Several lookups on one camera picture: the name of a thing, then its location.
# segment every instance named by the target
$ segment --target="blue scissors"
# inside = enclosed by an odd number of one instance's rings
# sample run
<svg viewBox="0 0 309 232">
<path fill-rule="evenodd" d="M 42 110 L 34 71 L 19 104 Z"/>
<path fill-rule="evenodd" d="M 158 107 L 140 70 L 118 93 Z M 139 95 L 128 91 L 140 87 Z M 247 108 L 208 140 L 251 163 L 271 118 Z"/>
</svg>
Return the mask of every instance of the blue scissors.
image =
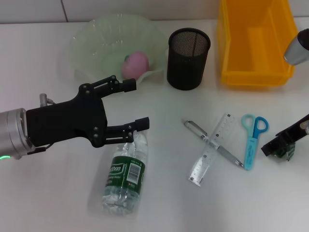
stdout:
<svg viewBox="0 0 309 232">
<path fill-rule="evenodd" d="M 248 126 L 246 124 L 246 119 L 251 118 L 252 124 Z M 266 127 L 262 130 L 258 129 L 259 121 L 263 121 L 266 125 Z M 247 139 L 247 148 L 246 148 L 246 157 L 245 157 L 245 163 L 244 168 L 245 170 L 251 170 L 253 167 L 254 162 L 254 156 L 257 148 L 257 139 L 260 135 L 260 133 L 263 133 L 268 130 L 268 122 L 263 117 L 257 117 L 255 118 L 254 115 L 246 114 L 242 117 L 241 122 L 243 126 L 248 131 L 248 139 Z"/>
</svg>

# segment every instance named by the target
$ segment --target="pen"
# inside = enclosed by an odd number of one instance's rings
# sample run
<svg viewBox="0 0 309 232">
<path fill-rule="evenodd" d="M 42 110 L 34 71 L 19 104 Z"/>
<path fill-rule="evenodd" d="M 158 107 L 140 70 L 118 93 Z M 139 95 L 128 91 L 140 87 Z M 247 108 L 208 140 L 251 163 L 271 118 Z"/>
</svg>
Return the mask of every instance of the pen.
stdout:
<svg viewBox="0 0 309 232">
<path fill-rule="evenodd" d="M 193 121 L 185 121 L 183 120 L 183 124 L 194 134 L 198 135 L 204 142 L 208 142 L 209 137 L 207 136 L 207 133 L 199 127 L 195 122 Z M 243 164 L 240 162 L 239 159 L 237 159 L 235 156 L 233 156 L 228 150 L 226 150 L 223 146 L 218 145 L 215 141 L 210 141 L 209 144 L 217 150 L 222 156 L 227 158 L 232 163 L 236 164 L 237 166 L 243 167 Z"/>
</svg>

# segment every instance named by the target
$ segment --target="pink ball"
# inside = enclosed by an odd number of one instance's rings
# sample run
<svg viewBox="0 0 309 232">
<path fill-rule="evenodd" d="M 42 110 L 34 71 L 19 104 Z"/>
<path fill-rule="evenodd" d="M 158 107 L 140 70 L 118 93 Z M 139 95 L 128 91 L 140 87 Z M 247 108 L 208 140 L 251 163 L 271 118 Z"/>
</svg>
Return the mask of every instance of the pink ball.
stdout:
<svg viewBox="0 0 309 232">
<path fill-rule="evenodd" d="M 145 53 L 134 52 L 122 65 L 122 77 L 124 79 L 139 79 L 141 75 L 149 71 L 149 62 Z"/>
</svg>

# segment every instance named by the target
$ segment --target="scissor handle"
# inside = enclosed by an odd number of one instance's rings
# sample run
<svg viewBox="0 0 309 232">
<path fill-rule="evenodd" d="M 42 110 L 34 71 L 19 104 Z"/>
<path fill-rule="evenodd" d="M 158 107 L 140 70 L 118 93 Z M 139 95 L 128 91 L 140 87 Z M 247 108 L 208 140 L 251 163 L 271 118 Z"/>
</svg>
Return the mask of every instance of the scissor handle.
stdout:
<svg viewBox="0 0 309 232">
<path fill-rule="evenodd" d="M 246 124 L 246 119 L 247 118 L 252 118 L 252 124 L 248 125 Z M 241 122 L 243 126 L 247 129 L 248 131 L 248 137 L 253 137 L 253 131 L 254 131 L 254 121 L 255 121 L 255 116 L 251 114 L 246 114 L 241 118 Z"/>
<path fill-rule="evenodd" d="M 262 130 L 258 129 L 258 127 L 257 127 L 260 120 L 263 121 L 265 123 L 265 125 L 266 125 L 266 127 L 264 129 L 262 129 Z M 267 120 L 265 118 L 263 118 L 263 117 L 257 117 L 255 119 L 255 124 L 254 124 L 253 138 L 257 139 L 259 137 L 259 134 L 267 131 L 268 128 L 269 128 L 269 126 L 268 126 Z"/>
</svg>

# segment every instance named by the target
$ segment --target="green label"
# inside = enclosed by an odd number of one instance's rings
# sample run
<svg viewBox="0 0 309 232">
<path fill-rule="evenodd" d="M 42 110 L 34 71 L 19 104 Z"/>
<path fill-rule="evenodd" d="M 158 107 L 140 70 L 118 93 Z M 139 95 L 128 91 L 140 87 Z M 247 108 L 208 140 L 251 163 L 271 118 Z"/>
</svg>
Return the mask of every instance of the green label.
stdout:
<svg viewBox="0 0 309 232">
<path fill-rule="evenodd" d="M 112 160 L 106 186 L 125 187 L 140 193 L 145 164 L 135 158 L 117 156 Z"/>
</svg>

